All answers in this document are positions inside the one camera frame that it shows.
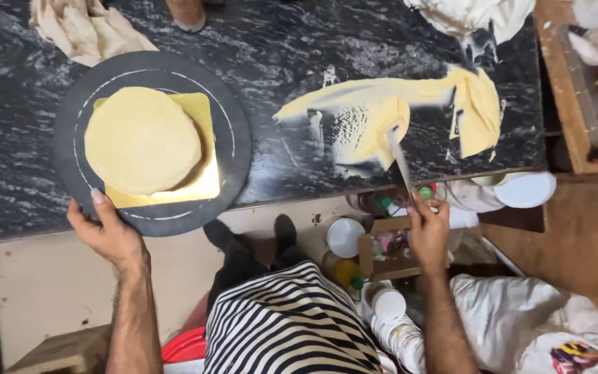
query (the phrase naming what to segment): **fingernail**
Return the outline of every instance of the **fingernail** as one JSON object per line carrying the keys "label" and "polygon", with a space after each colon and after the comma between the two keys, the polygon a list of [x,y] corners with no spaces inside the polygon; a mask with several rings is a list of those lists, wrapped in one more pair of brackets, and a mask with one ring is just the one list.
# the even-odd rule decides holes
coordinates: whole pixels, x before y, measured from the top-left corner
{"label": "fingernail", "polygon": [[92,199],[94,199],[94,205],[101,205],[105,202],[105,195],[97,188],[92,188]]}

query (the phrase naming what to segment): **beige cloth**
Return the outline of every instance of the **beige cloth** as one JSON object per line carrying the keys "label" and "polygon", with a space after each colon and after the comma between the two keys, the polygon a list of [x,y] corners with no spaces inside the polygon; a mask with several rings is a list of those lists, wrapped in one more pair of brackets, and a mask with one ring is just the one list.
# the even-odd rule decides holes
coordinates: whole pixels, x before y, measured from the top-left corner
{"label": "beige cloth", "polygon": [[31,0],[30,8],[29,24],[77,63],[91,67],[122,53],[158,51],[100,0]]}

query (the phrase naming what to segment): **yellow bottle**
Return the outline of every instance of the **yellow bottle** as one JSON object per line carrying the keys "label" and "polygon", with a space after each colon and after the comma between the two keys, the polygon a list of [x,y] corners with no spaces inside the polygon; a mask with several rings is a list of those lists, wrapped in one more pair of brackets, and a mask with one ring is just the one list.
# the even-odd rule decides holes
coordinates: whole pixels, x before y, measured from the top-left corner
{"label": "yellow bottle", "polygon": [[357,291],[363,287],[364,276],[361,275],[359,264],[353,259],[338,257],[334,252],[327,251],[322,256],[322,266],[344,287],[352,287]]}

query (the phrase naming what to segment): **white container lid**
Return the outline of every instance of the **white container lid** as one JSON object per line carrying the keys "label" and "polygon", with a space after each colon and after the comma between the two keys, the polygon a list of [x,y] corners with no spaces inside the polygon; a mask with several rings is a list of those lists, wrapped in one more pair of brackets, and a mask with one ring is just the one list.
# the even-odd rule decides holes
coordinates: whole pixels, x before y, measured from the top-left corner
{"label": "white container lid", "polygon": [[363,226],[350,218],[341,218],[329,227],[327,244],[339,257],[351,258],[359,253],[357,239],[365,234]]}
{"label": "white container lid", "polygon": [[377,318],[390,322],[405,315],[407,306],[400,292],[387,288],[375,294],[371,307]]}
{"label": "white container lid", "polygon": [[558,182],[549,172],[527,173],[493,187],[495,196],[512,208],[539,206],[553,196]]}

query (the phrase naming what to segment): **black pants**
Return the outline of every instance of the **black pants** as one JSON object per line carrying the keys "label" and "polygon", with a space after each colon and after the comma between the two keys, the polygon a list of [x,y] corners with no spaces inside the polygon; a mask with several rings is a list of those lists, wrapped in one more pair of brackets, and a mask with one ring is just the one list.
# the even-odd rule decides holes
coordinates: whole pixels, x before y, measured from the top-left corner
{"label": "black pants", "polygon": [[211,313],[216,298],[224,291],[232,287],[243,284],[251,279],[265,275],[270,271],[280,271],[292,268],[306,260],[311,260],[306,252],[299,247],[294,246],[283,251],[281,256],[277,256],[271,268],[260,264],[250,248],[246,248],[242,243],[232,241],[225,253],[223,267],[216,273],[214,284],[209,291],[207,298],[207,315]]}

